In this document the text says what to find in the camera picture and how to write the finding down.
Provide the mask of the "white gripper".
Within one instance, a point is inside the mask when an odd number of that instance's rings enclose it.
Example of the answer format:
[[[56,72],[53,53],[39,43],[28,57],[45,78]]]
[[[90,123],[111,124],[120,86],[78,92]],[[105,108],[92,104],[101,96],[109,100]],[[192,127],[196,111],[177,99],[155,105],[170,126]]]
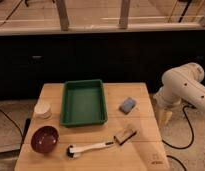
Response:
[[[161,87],[159,91],[153,96],[153,98],[156,100],[156,103],[159,106],[157,112],[157,121],[158,125],[161,126],[164,109],[178,106],[181,103],[181,98],[175,95],[173,92],[169,91],[166,87]],[[164,125],[167,125],[172,117],[173,112],[165,111],[164,114]]]

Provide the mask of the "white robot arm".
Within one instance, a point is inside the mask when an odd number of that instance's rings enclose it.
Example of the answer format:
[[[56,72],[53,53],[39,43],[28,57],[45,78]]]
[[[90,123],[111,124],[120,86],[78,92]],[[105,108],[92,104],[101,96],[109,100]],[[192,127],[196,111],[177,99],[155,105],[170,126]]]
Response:
[[[163,86],[153,96],[158,106],[156,113],[159,127],[167,124],[172,116],[171,108],[185,100],[205,113],[204,69],[197,63],[187,63],[165,71]]]

